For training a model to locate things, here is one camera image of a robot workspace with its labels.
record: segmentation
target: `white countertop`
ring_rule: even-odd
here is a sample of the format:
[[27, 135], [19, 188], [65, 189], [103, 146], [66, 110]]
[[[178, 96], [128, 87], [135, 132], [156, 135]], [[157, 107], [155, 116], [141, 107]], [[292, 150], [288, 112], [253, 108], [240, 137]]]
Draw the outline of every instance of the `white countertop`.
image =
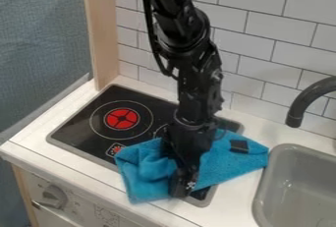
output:
[[[175, 93], [125, 77], [118, 77], [113, 83], [176, 101]], [[55, 181], [61, 179], [87, 197], [99, 197], [106, 203], [112, 202], [115, 206], [111, 209], [134, 220], [139, 215], [161, 226], [257, 226], [252, 217], [252, 199], [261, 171], [221, 184], [212, 203], [206, 208], [198, 208], [179, 199], [131, 205], [118, 173], [46, 141], [46, 136], [52, 130], [97, 94], [93, 82], [82, 85], [1, 145], [0, 154], [30, 172], [45, 174]], [[218, 115], [241, 122], [245, 127], [244, 136], [270, 148], [281, 143], [296, 143], [329, 154], [336, 153], [336, 141], [326, 137], [231, 110], [222, 110]]]

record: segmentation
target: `stovetop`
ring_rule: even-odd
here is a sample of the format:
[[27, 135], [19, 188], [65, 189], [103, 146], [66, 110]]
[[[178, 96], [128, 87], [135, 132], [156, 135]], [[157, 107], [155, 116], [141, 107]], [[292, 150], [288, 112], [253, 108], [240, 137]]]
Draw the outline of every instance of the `stovetop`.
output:
[[[173, 120], [176, 104], [112, 85], [53, 131], [47, 141], [117, 171], [114, 155], [123, 147], [162, 136]], [[240, 124], [221, 121], [221, 128], [237, 132]], [[210, 188], [194, 192], [204, 200]]]

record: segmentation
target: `red burner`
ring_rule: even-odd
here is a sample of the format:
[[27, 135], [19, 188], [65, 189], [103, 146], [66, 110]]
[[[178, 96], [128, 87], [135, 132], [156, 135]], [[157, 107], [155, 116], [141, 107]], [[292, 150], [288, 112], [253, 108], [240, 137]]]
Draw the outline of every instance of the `red burner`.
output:
[[139, 114], [130, 108], [118, 108], [105, 117], [106, 124], [114, 130], [129, 130], [140, 120]]

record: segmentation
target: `black stovetop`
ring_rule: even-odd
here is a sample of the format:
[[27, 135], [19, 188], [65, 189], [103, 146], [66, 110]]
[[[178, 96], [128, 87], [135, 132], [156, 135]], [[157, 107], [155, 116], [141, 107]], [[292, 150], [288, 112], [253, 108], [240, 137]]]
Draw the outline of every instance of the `black stovetop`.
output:
[[[112, 85], [52, 132], [47, 141], [117, 170], [113, 156], [123, 147], [161, 137], [176, 108], [166, 100]], [[220, 127], [237, 132], [240, 126], [221, 120]], [[192, 197], [203, 200], [208, 190], [194, 192]]]

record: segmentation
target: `wooden edge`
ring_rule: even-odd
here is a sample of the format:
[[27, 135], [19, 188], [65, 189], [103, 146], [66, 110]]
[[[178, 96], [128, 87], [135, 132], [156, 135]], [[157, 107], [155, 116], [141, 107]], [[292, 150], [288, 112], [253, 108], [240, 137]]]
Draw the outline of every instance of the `wooden edge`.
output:
[[84, 0], [95, 87], [119, 75], [115, 0]]
[[21, 168], [15, 166], [13, 164], [12, 164], [12, 169], [13, 169], [15, 178], [16, 178], [17, 183], [18, 183], [18, 187], [19, 187], [21, 197], [24, 200], [24, 204], [25, 204], [25, 207], [26, 207], [26, 210], [27, 210], [28, 218], [30, 220], [30, 224], [31, 224], [32, 227], [38, 227], [38, 222], [37, 222], [35, 213], [33, 212], [33, 208], [32, 208], [32, 205], [31, 205], [31, 198], [30, 198], [30, 195], [29, 195], [29, 191], [28, 191], [28, 188], [27, 188], [22, 170], [21, 170]]

